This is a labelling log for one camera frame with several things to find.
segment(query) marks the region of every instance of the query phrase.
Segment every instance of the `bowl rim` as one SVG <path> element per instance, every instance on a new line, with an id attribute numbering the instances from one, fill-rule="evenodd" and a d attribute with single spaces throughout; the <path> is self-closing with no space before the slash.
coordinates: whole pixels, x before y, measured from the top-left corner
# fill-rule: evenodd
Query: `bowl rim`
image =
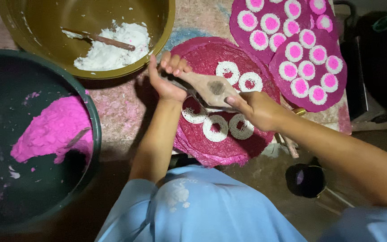
<path id="1" fill-rule="evenodd" d="M 77 185 L 67 194 L 67 196 L 63 200 L 61 200 L 59 203 L 57 203 L 55 206 L 53 206 L 51 209 L 47 210 L 46 212 L 36 217 L 30 218 L 25 222 L 0 226 L 0 233 L 11 233 L 11 232 L 19 232 L 19 231 L 28 231 L 35 223 L 56 214 L 56 212 L 62 210 L 62 208 L 67 206 L 69 203 L 71 203 L 77 197 L 77 195 L 79 195 L 80 192 L 90 183 L 90 181 L 92 180 L 93 176 L 95 175 L 99 167 L 99 155 L 101 152 L 101 142 L 102 142 L 101 122 L 99 119 L 98 110 L 96 109 L 92 98 L 86 94 L 86 90 L 82 86 L 82 84 L 78 80 L 76 80 L 69 72 L 65 71 L 58 65 L 44 58 L 39 57 L 38 55 L 34 55 L 25 51 L 0 50 L 0 56 L 21 58 L 34 63 L 38 63 L 42 67 L 48 69 L 49 71 L 57 74 L 58 76 L 66 80 L 80 95 L 83 102 L 85 103 L 85 106 L 89 113 L 89 117 L 92 122 L 93 140 L 94 140 L 92 158 L 89 162 L 89 165 L 86 167 L 83 173 L 83 176 L 78 181 Z"/>
<path id="2" fill-rule="evenodd" d="M 44 55 L 41 53 L 40 50 L 38 50 L 35 45 L 32 45 L 27 38 L 23 36 L 23 33 L 21 30 L 17 30 L 17 28 L 10 28 L 10 26 L 13 24 L 13 21 L 11 20 L 10 16 L 10 10 L 6 4 L 5 0 L 0 0 L 0 16 L 4 22 L 4 25 L 10 32 L 13 40 L 18 43 L 20 47 L 25 49 L 27 52 L 33 53 L 35 55 L 40 56 L 41 58 L 44 58 L 48 61 L 51 61 L 52 63 L 56 64 L 51 58 L 49 58 L 47 55 Z M 139 59 L 135 63 L 132 63 L 130 65 L 127 65 L 125 67 L 122 67 L 120 69 L 115 69 L 111 71 L 84 71 L 79 70 L 84 75 L 77 75 L 77 74 L 71 74 L 75 77 L 84 78 L 84 79 L 94 79 L 94 80 L 105 80 L 105 79 L 113 79 L 113 78 L 119 78 L 122 76 L 126 76 L 128 74 L 131 74 L 144 66 L 146 66 L 150 61 L 150 55 L 153 53 L 154 55 L 157 55 L 162 48 L 165 46 L 165 43 L 168 41 L 172 28 L 174 25 L 175 20 L 175 0 L 168 0 L 168 18 L 167 22 L 164 27 L 164 31 L 162 32 L 161 37 L 159 38 L 158 42 L 154 45 L 153 50 L 149 51 L 147 55 L 145 55 L 143 58 Z"/>

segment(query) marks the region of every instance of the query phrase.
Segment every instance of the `shirt sleeve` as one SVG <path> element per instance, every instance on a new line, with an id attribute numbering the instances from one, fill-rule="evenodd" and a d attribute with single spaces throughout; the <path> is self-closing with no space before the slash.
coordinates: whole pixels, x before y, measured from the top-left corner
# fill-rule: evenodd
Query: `shirt sleeve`
<path id="1" fill-rule="evenodd" d="M 387 241 L 387 207 L 346 209 L 320 241 Z"/>
<path id="2" fill-rule="evenodd" d="M 158 188 L 151 181 L 130 180 L 111 208 L 95 242 L 119 241 L 143 229 L 150 200 L 157 191 Z"/>

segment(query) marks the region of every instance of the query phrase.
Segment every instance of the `hand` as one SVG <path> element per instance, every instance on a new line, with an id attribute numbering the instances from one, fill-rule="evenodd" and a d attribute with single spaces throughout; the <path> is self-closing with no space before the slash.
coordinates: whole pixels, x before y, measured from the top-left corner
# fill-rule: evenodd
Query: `hand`
<path id="1" fill-rule="evenodd" d="M 279 127 L 294 114 L 280 106 L 266 93 L 240 93 L 239 97 L 229 96 L 226 101 L 233 108 L 240 110 L 247 120 L 262 131 L 273 130 L 279 132 Z"/>
<path id="2" fill-rule="evenodd" d="M 183 103 L 187 96 L 186 91 L 176 87 L 166 80 L 161 79 L 159 77 L 158 70 L 156 69 L 156 65 L 156 57 L 151 55 L 148 66 L 150 83 L 156 91 L 158 91 L 160 99 Z M 165 70 L 168 74 L 173 74 L 177 77 L 182 71 L 190 72 L 192 71 L 192 68 L 187 65 L 185 59 L 180 59 L 178 55 L 173 55 L 171 57 L 171 53 L 167 51 L 162 55 L 159 70 Z"/>

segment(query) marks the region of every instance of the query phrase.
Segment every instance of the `pink drying mat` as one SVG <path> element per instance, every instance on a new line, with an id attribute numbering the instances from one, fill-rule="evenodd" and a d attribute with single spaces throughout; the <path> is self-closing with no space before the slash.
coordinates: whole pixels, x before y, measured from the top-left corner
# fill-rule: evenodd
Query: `pink drying mat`
<path id="1" fill-rule="evenodd" d="M 234 37 L 234 40 L 237 42 L 237 44 L 249 51 L 250 53 L 254 54 L 257 58 L 259 58 L 263 63 L 268 64 L 271 61 L 271 58 L 274 56 L 274 52 L 270 49 L 270 44 L 268 44 L 268 47 L 265 50 L 255 50 L 250 45 L 250 34 L 255 30 L 262 30 L 261 29 L 261 18 L 264 14 L 267 13 L 273 13 L 280 19 L 280 28 L 276 33 L 283 33 L 283 23 L 288 19 L 286 13 L 285 13 L 285 2 L 282 1 L 280 3 L 272 3 L 269 0 L 264 0 L 264 7 L 261 9 L 261 11 L 257 13 L 253 13 L 257 20 L 258 25 L 256 28 L 252 31 L 244 31 L 238 26 L 237 23 L 237 16 L 238 14 L 243 10 L 249 10 L 246 7 L 246 1 L 245 0 L 234 0 L 232 3 L 232 14 L 229 19 L 229 28 L 231 30 L 231 34 Z M 295 21 L 300 26 L 300 30 L 303 30 L 305 28 L 310 29 L 310 14 L 311 10 L 308 4 L 305 2 L 305 0 L 298 0 L 298 3 L 301 5 L 301 15 L 295 19 Z"/>
<path id="2" fill-rule="evenodd" d="M 333 106 L 337 102 L 341 100 L 341 97 L 344 93 L 344 88 L 346 87 L 347 82 L 347 67 L 346 62 L 344 62 L 343 57 L 341 56 L 340 47 L 337 44 L 337 41 L 332 39 L 331 36 L 328 34 L 328 32 L 324 29 L 314 29 L 314 34 L 316 35 L 316 45 L 322 45 L 326 49 L 326 54 L 328 56 L 336 56 L 340 58 L 343 61 L 343 69 L 340 73 L 336 74 L 338 80 L 338 89 L 334 91 L 333 93 L 326 93 L 328 95 L 328 98 L 323 105 L 315 105 L 312 102 L 310 102 L 309 97 L 304 98 L 298 98 L 292 94 L 291 91 L 291 82 L 288 80 L 282 79 L 282 77 L 279 74 L 279 66 L 282 62 L 287 61 L 288 59 L 285 56 L 285 50 L 286 46 L 289 42 L 299 42 L 298 34 L 293 35 L 292 37 L 288 38 L 282 46 L 280 46 L 277 49 L 276 55 L 274 55 L 273 59 L 271 60 L 268 67 L 270 68 L 270 71 L 272 75 L 274 76 L 274 82 L 276 83 L 276 86 L 280 89 L 280 92 L 282 95 L 287 99 L 289 102 L 292 102 L 293 104 L 298 105 L 299 107 L 305 108 L 309 112 L 320 112 L 323 110 L 328 109 L 329 107 Z M 303 57 L 300 61 L 295 62 L 295 65 L 298 67 L 298 65 L 303 60 L 310 60 L 309 59 L 309 49 L 303 48 Z M 316 74 L 312 80 L 308 80 L 309 87 L 312 87 L 314 85 L 320 86 L 320 78 L 327 73 L 325 64 L 322 65 L 316 65 L 314 64 L 314 67 L 316 69 Z"/>
<path id="3" fill-rule="evenodd" d="M 307 4 L 310 8 L 310 0 L 307 0 Z M 325 0 L 325 5 L 326 5 L 326 10 L 323 14 L 328 15 L 329 19 L 332 21 L 332 30 L 329 33 L 331 38 L 334 40 L 338 40 L 338 24 L 337 20 L 335 19 L 334 12 L 332 11 L 331 5 L 329 4 L 328 0 Z M 320 16 L 319 14 L 315 14 L 311 9 L 310 9 L 310 14 L 313 16 L 314 20 L 314 29 L 318 30 L 317 25 L 316 25 L 316 20 Z"/>
<path id="4" fill-rule="evenodd" d="M 181 58 L 185 58 L 193 71 L 200 74 L 215 75 L 218 62 L 234 62 L 238 66 L 240 75 L 250 71 L 259 74 L 263 82 L 262 91 L 280 103 L 279 92 L 272 83 L 271 75 L 266 67 L 258 58 L 225 39 L 219 37 L 193 38 L 174 47 L 171 53 L 179 54 Z M 216 112 L 210 115 L 220 115 L 229 122 L 235 114 Z M 235 139 L 229 131 L 225 140 L 212 142 L 204 136 L 202 123 L 189 123 L 181 115 L 174 147 L 192 155 L 201 164 L 208 167 L 231 163 L 243 165 L 250 158 L 258 156 L 272 141 L 273 135 L 274 132 L 262 132 L 255 128 L 253 135 L 246 140 Z"/>

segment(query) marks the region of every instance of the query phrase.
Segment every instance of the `dark green bowl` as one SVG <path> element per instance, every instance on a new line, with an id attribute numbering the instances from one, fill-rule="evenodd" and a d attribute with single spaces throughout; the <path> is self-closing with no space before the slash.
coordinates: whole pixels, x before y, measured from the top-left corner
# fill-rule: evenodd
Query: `dark green bowl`
<path id="1" fill-rule="evenodd" d="M 40 95 L 25 102 L 33 92 Z M 54 100 L 71 95 L 87 101 L 94 140 L 89 165 L 76 151 L 70 151 L 61 164 L 53 164 L 55 154 L 31 158 L 26 164 L 16 162 L 10 156 L 12 145 L 32 118 Z M 71 74 L 35 55 L 0 50 L 0 231 L 25 229 L 66 206 L 91 181 L 100 149 L 98 112 Z M 19 179 L 10 177 L 9 165 L 21 175 Z"/>

